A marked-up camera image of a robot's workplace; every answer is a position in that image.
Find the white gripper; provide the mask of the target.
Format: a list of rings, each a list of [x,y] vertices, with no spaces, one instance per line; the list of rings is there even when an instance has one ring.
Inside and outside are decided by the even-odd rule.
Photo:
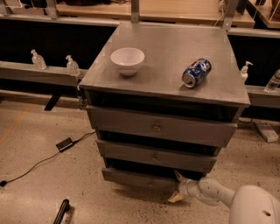
[[[198,180],[192,180],[184,178],[178,171],[174,170],[174,174],[179,181],[178,192],[175,191],[172,196],[168,199],[169,202],[175,203],[181,201],[185,197],[193,197],[200,199],[203,196],[202,191],[199,187]]]

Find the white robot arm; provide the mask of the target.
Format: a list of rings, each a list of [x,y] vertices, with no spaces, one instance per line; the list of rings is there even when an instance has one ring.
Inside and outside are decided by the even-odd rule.
[[[229,208],[229,224],[280,224],[280,201],[256,185],[244,185],[233,191],[213,178],[193,180],[174,171],[178,189],[168,199],[171,203],[192,197],[215,207]]]

